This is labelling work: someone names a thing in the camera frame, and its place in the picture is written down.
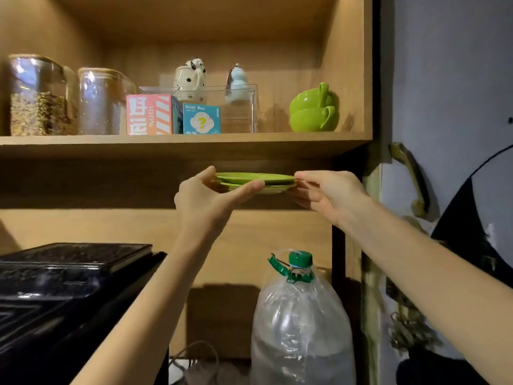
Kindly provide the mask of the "small teal cardboard box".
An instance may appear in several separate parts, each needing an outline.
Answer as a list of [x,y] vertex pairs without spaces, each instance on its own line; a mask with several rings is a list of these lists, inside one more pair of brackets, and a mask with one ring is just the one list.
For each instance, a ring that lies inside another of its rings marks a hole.
[[184,103],[183,134],[221,134],[221,107]]

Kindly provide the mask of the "green saucer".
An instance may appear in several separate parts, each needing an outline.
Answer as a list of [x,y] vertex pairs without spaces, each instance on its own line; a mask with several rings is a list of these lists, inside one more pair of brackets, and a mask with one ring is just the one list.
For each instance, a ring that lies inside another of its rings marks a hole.
[[246,172],[218,172],[216,177],[225,184],[243,185],[251,181],[263,181],[265,185],[291,185],[295,178],[285,174],[262,174]]
[[[243,186],[243,184],[223,183],[220,182],[221,187],[228,191],[233,191]],[[285,184],[285,185],[265,185],[258,194],[281,194],[290,189],[297,187],[297,183]]]

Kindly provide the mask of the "bunch of keys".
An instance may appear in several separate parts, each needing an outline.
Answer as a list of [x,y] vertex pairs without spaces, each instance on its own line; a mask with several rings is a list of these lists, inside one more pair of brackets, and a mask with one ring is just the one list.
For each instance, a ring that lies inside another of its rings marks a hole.
[[386,277],[385,292],[397,304],[390,315],[392,328],[389,331],[390,345],[405,354],[414,347],[434,351],[443,345],[438,334],[427,323],[427,318],[415,304]]

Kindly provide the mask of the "spotted dog mug figurine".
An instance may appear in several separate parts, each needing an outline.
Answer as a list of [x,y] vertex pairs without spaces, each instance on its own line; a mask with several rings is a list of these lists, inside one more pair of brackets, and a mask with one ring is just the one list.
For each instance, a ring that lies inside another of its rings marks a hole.
[[206,69],[201,58],[194,58],[184,66],[176,68],[173,92],[180,103],[206,104],[203,95],[206,83]]

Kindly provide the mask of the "clear acrylic box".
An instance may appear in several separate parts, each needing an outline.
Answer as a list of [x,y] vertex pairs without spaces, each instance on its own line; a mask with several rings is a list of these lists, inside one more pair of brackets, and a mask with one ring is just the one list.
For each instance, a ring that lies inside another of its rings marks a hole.
[[157,87],[139,86],[143,94],[171,94],[184,104],[220,109],[222,133],[257,133],[259,124],[259,86],[255,83],[230,86]]

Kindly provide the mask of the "glass jar with grains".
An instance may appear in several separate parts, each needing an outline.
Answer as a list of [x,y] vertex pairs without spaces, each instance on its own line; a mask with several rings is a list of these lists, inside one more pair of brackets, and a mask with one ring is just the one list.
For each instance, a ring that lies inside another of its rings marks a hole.
[[9,55],[10,135],[78,135],[79,78],[36,54]]

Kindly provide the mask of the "brown cardboard box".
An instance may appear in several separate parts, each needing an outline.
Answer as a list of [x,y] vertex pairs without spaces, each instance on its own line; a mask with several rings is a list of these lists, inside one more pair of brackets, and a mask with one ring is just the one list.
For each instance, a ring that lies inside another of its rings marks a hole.
[[245,360],[251,356],[254,311],[260,289],[247,284],[211,284],[194,287],[186,305],[186,345],[190,358]]

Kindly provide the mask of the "person's right forearm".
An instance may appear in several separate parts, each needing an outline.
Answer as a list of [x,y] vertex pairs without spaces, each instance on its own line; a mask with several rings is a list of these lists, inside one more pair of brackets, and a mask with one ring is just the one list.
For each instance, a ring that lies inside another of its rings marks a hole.
[[491,385],[513,385],[513,289],[367,195],[332,202],[339,226]]

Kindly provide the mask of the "large clear plastic water bottle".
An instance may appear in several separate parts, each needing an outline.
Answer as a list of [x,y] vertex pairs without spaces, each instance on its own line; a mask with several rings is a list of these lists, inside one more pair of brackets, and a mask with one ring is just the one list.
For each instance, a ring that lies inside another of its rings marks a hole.
[[349,317],[310,252],[272,253],[251,336],[250,385],[356,385]]

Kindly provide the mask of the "person's left forearm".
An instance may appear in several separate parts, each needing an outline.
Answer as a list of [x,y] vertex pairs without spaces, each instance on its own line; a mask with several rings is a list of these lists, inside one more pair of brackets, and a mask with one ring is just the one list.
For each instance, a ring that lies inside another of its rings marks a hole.
[[153,385],[218,233],[181,232],[141,293],[70,385]]

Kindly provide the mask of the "empty glass jar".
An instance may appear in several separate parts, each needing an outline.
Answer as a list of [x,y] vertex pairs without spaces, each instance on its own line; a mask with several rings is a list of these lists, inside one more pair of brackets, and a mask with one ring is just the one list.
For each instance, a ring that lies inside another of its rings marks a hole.
[[79,134],[126,135],[126,97],[138,87],[123,73],[80,68]]

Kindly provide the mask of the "black appliance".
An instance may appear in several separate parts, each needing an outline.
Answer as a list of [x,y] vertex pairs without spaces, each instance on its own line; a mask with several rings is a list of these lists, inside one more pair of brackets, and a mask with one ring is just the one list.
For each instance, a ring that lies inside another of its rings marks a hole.
[[135,261],[85,297],[0,299],[0,385],[70,385],[165,256]]

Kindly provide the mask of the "person's right hand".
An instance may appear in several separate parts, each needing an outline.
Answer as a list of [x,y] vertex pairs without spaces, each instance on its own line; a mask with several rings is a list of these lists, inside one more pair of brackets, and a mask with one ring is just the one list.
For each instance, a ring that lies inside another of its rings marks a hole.
[[296,182],[297,187],[289,191],[292,200],[320,214],[333,226],[353,232],[366,222],[372,201],[353,173],[323,170],[322,183]]

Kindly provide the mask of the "wooden shelf cabinet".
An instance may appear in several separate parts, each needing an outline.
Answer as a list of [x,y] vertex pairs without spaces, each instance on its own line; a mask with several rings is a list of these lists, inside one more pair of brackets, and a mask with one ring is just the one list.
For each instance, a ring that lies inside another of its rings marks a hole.
[[[220,171],[356,168],[372,140],[374,0],[0,0],[0,256],[55,242],[170,252],[179,183]],[[107,67],[158,86],[186,58],[224,84],[240,63],[259,86],[257,133],[8,136],[7,58]],[[332,132],[293,132],[289,105],[329,83]]]

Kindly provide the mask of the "person's left hand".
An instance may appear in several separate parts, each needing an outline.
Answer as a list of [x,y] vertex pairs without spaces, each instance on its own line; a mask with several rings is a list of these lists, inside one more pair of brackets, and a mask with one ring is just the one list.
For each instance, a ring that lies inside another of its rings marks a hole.
[[183,181],[174,197],[181,231],[194,241],[213,243],[233,211],[257,195],[264,186],[263,181],[251,181],[238,189],[224,192],[218,181],[215,185],[203,185],[197,174]]

